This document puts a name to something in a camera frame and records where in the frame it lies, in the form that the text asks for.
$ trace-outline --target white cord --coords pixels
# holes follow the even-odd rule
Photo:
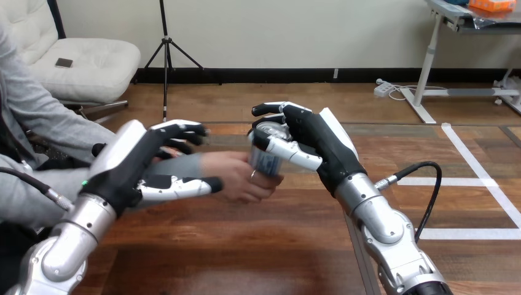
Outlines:
[[[405,86],[400,86],[400,85],[394,85],[392,84],[394,89],[391,90],[391,92],[389,92],[389,97],[392,99],[392,100],[405,100],[405,98],[396,98],[393,96],[393,92],[395,91],[399,91],[400,89],[402,88],[407,88],[407,89],[410,89],[410,90],[416,90],[416,88],[418,87],[418,85],[405,85]],[[443,90],[446,90],[445,87],[438,87],[438,86],[425,86],[426,89],[443,89]]]

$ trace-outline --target gray sweater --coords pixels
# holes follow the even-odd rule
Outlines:
[[[23,165],[8,156],[0,155],[0,167],[25,172],[74,201],[82,181],[86,180],[87,169],[33,171],[47,157],[35,154],[20,124],[61,152],[89,163],[94,160],[92,146],[96,143],[109,143],[114,134],[64,107],[33,79],[28,67],[17,55],[15,45],[2,22],[0,98],[0,128],[14,143],[18,155],[27,163]],[[0,142],[0,146],[9,148],[7,142]],[[199,177],[198,156],[163,161],[155,170],[157,174]],[[0,222],[5,220],[37,228],[52,226],[63,215],[63,211],[40,192],[14,176],[0,173],[0,188]]]

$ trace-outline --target can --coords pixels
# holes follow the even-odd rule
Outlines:
[[[286,127],[276,122],[261,122],[257,125],[256,128],[283,140],[289,140],[291,138]],[[251,146],[249,164],[256,171],[262,172],[269,176],[275,176],[278,175],[278,172],[280,171],[282,158],[262,151],[256,146]]]

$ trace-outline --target white floor tape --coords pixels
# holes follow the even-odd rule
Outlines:
[[[441,128],[450,139],[452,144],[456,147],[456,149],[460,152],[461,156],[467,161],[469,166],[472,168],[474,173],[483,181],[488,191],[494,196],[494,199],[499,203],[499,205],[503,208],[506,214],[512,219],[512,221],[516,224],[518,228],[521,228],[521,213],[517,210],[517,208],[510,202],[508,197],[504,194],[504,192],[499,188],[499,186],[491,186],[488,185],[490,181],[493,179],[488,175],[483,166],[476,160],[474,155],[472,155],[471,151],[465,146],[465,144],[461,141],[458,135],[452,130],[452,127],[448,123],[443,123]]]
[[[420,240],[521,240],[521,229],[424,229]]]
[[[434,186],[435,177],[404,177],[399,186]],[[442,186],[498,186],[494,179],[443,177]]]

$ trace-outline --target power strip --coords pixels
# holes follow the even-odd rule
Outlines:
[[[375,88],[374,95],[379,97],[384,97],[389,95],[391,91],[393,91],[394,85],[389,82],[383,82]]]

